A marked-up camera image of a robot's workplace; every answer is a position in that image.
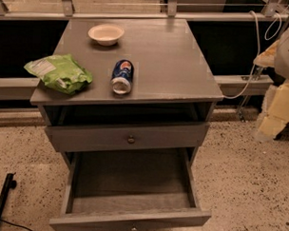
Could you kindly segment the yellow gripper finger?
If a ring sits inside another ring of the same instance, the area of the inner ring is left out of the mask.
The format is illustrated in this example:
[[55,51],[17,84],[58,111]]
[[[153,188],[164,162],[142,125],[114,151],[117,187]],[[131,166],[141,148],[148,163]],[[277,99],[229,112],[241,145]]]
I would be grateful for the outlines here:
[[289,124],[289,80],[282,85],[270,86],[261,104],[254,138],[263,143],[276,138]]

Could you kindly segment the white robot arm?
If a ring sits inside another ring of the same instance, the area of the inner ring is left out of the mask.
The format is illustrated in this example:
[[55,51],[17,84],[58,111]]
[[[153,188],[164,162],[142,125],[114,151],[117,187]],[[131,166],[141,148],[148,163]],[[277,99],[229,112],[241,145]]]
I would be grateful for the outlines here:
[[263,104],[265,111],[258,118],[255,139],[266,142],[276,138],[289,124],[289,28],[254,60],[254,64],[273,67],[284,78],[282,85],[269,87]]

